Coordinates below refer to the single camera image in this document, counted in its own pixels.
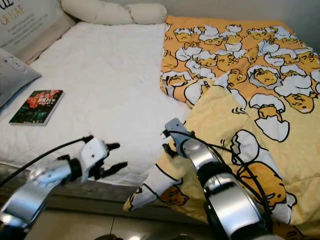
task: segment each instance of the white mattress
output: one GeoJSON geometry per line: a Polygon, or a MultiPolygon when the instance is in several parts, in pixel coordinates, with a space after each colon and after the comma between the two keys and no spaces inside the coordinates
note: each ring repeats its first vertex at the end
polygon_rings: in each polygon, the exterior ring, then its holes
{"type": "MultiPolygon", "coordinates": [[[[31,64],[43,77],[0,113],[0,161],[21,166],[65,142],[93,134],[119,142],[105,167],[128,166],[105,178],[109,184],[137,186],[163,152],[160,133],[172,118],[186,119],[182,102],[160,90],[164,25],[105,26],[80,22],[31,64]],[[46,126],[8,122],[35,90],[61,89],[62,101],[46,126]]],[[[83,143],[44,158],[76,157],[83,143]]]]}

